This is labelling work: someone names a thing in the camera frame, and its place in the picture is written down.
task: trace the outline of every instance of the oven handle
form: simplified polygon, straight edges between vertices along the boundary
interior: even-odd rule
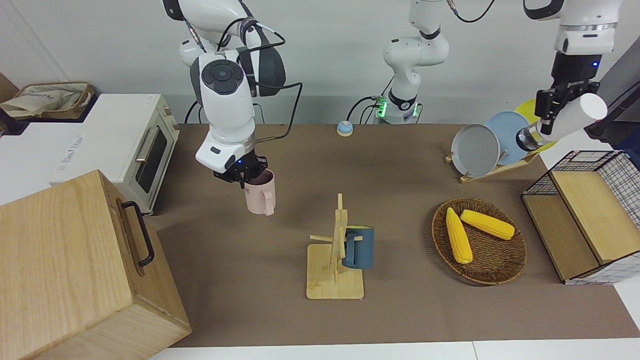
[[[138,155],[136,155],[137,163],[146,163],[149,159],[149,154],[151,154],[151,149],[153,149],[154,144],[156,143],[156,139],[158,137],[158,132],[160,131],[159,127],[151,127],[147,130],[147,135],[145,136],[145,141],[142,143],[140,147],[140,151],[138,151]]]

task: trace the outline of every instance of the blue mug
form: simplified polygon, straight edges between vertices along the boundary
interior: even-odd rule
[[[348,225],[342,266],[352,269],[368,269],[373,265],[373,227]]]

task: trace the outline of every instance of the oven door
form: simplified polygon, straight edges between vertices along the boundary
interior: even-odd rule
[[[147,128],[142,145],[134,159],[136,166],[129,180],[129,186],[140,199],[145,201],[149,210],[155,203],[174,141],[160,114],[155,111],[154,120]]]

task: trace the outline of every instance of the wooden crate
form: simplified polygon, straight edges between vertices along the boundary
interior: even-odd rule
[[[640,175],[620,152],[590,153],[570,153],[522,195],[566,284],[640,274]]]
[[[96,170],[0,207],[1,359],[148,359],[191,332],[123,201]]]

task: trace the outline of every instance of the green led light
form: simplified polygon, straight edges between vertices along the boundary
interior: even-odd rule
[[[380,101],[380,105],[378,105],[378,117],[384,118],[387,113],[387,102],[383,99]]]

